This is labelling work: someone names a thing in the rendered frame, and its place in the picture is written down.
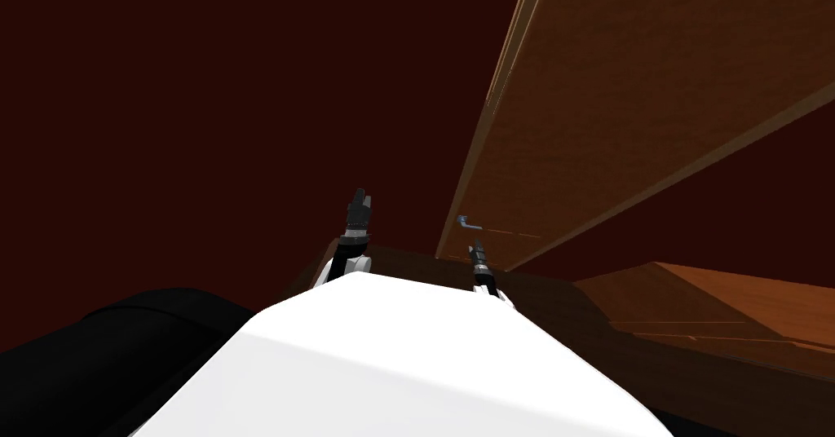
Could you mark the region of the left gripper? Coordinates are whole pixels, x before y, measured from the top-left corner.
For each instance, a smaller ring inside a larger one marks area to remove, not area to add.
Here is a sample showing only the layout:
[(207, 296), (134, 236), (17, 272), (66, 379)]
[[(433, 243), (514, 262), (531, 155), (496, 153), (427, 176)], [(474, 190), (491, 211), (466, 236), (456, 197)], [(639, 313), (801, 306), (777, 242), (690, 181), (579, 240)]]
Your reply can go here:
[(371, 196), (364, 196), (364, 190), (358, 188), (347, 207), (347, 232), (367, 231), (371, 216)]

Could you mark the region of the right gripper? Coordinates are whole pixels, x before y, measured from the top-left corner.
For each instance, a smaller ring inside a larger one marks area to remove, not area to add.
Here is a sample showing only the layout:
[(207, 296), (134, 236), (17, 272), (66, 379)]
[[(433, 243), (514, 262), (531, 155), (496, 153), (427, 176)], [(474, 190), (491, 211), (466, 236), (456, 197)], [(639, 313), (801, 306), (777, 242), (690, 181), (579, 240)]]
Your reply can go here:
[(487, 263), (486, 253), (480, 241), (475, 241), (474, 246), (468, 246), (469, 259), (476, 275), (490, 275), (490, 268)]

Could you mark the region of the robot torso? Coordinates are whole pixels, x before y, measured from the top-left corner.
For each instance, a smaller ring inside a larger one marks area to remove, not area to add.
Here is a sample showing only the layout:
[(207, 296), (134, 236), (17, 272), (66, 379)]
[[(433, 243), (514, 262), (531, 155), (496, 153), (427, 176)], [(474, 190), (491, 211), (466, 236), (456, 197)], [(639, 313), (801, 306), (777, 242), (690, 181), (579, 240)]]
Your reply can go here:
[(132, 437), (673, 437), (488, 294), (354, 272), (253, 316)]

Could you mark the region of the brown wooden door leaf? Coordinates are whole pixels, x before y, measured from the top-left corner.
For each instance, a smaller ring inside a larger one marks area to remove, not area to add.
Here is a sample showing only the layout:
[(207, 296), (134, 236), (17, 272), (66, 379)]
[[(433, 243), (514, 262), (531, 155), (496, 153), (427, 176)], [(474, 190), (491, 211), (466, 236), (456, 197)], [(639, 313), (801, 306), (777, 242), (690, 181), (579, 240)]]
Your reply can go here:
[(516, 269), (833, 100), (835, 0), (519, 0), (435, 256)]

